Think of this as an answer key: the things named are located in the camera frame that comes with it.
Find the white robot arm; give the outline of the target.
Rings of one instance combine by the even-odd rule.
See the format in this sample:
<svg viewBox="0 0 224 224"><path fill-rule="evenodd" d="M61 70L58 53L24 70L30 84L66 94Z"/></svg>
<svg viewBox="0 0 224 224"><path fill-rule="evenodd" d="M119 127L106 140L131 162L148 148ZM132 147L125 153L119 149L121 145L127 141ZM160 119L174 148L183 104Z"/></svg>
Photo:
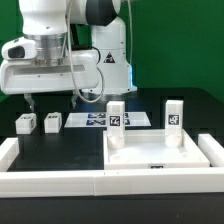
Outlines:
<svg viewBox="0 0 224 224"><path fill-rule="evenodd" d="M133 92L132 27L119 17L129 0L18 0L23 36L1 49L0 90L22 94L71 91L94 103Z"/></svg>

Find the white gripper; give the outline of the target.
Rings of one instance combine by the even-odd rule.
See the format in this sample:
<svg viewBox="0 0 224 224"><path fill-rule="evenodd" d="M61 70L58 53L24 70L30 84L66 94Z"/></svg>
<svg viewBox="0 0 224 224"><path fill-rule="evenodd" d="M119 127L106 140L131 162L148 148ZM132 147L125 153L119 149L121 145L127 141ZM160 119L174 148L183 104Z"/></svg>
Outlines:
<svg viewBox="0 0 224 224"><path fill-rule="evenodd" d="M30 93L95 88L99 83L97 62L99 56L95 50L72 52L73 67L65 59L62 65L37 66L34 60L4 60L0 67L0 88L3 93L24 94L32 112L35 102ZM72 92L71 107L76 107L79 95Z"/></svg>

